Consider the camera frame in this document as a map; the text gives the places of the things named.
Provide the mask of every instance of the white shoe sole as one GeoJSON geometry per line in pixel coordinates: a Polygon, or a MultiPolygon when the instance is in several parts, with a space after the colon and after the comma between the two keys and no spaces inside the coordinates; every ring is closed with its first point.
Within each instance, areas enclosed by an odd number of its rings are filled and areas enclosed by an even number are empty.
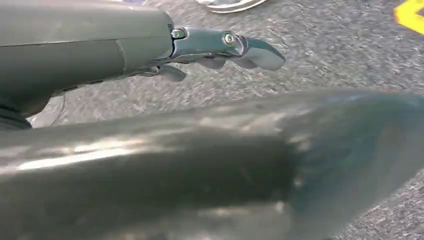
{"type": "Polygon", "coordinates": [[[230,13],[237,13],[241,11],[245,11],[247,9],[251,9],[253,7],[258,6],[259,4],[262,4],[266,0],[242,0],[241,2],[232,3],[232,4],[220,4],[220,5],[213,5],[213,4],[202,4],[204,5],[210,12],[217,13],[217,14],[230,14],[230,13]]]}

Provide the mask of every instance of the gray plastic casing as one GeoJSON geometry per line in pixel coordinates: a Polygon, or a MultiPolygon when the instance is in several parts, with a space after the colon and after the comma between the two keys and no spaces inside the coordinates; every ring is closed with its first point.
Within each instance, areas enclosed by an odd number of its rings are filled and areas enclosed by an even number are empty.
{"type": "Polygon", "coordinates": [[[76,86],[134,75],[173,50],[165,12],[110,0],[0,1],[0,99],[23,112],[76,86]]]}

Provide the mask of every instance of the gray robotic arm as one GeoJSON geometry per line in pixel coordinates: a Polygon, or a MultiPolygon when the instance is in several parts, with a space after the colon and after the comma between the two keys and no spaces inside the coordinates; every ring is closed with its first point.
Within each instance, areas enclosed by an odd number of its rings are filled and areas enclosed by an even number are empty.
{"type": "Polygon", "coordinates": [[[130,76],[185,74],[169,63],[277,70],[284,57],[230,31],[175,27],[163,11],[105,0],[0,2],[0,96],[25,117],[52,96],[130,76]]]}

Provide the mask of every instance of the silver metal part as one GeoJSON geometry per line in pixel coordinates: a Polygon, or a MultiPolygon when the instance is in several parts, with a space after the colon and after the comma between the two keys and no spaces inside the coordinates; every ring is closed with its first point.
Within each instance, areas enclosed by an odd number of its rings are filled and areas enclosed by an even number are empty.
{"type": "Polygon", "coordinates": [[[233,45],[236,43],[236,37],[232,33],[225,33],[222,38],[225,44],[233,45]]]}
{"type": "Polygon", "coordinates": [[[181,29],[172,30],[171,35],[173,39],[183,39],[186,37],[186,33],[181,29]]]}
{"type": "Polygon", "coordinates": [[[233,61],[246,69],[260,67],[276,71],[286,62],[284,56],[265,41],[236,35],[231,31],[185,26],[172,30],[171,35],[173,52],[170,57],[154,60],[152,64],[158,67],[153,71],[143,69],[140,75],[160,74],[179,82],[186,74],[166,64],[198,63],[206,68],[220,69],[226,61],[233,61]]]}

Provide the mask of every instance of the gray carpet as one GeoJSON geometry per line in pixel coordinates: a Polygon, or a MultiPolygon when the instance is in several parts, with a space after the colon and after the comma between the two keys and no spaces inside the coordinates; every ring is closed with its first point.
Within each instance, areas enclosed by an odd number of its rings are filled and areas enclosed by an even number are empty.
{"type": "MultiPolygon", "coordinates": [[[[387,0],[269,0],[235,14],[205,12],[194,0],[147,0],[177,24],[230,29],[284,52],[277,72],[184,66],[185,81],[133,77],[52,99],[36,127],[94,122],[316,88],[372,88],[424,93],[424,35],[395,22],[387,0]]],[[[335,239],[424,240],[424,172],[335,239]]]]}

